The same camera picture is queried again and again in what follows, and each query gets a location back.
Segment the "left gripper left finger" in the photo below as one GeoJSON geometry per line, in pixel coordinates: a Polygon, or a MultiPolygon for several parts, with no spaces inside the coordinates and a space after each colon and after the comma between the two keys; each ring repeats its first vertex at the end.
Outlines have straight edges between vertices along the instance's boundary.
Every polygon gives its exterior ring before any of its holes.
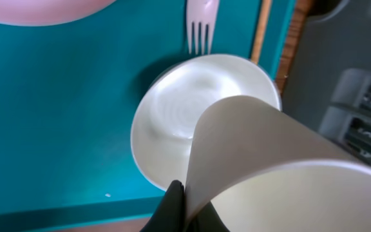
{"type": "Polygon", "coordinates": [[[140,232],[182,232],[184,202],[183,184],[178,180],[172,181],[153,216],[140,232]]]}

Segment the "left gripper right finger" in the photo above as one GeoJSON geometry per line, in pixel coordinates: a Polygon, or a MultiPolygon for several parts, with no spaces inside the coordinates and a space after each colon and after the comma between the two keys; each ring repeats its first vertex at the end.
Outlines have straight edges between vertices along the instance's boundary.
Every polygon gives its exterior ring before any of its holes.
{"type": "Polygon", "coordinates": [[[187,232],[229,232],[209,202],[188,224],[187,232]]]}

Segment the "small white cup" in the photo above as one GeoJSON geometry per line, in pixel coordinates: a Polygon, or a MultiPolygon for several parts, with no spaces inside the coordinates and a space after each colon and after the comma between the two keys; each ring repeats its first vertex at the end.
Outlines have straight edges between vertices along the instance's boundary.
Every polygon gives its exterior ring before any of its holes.
{"type": "Polygon", "coordinates": [[[185,217],[212,204],[230,231],[371,231],[371,167],[254,97],[199,118],[185,217]]]}

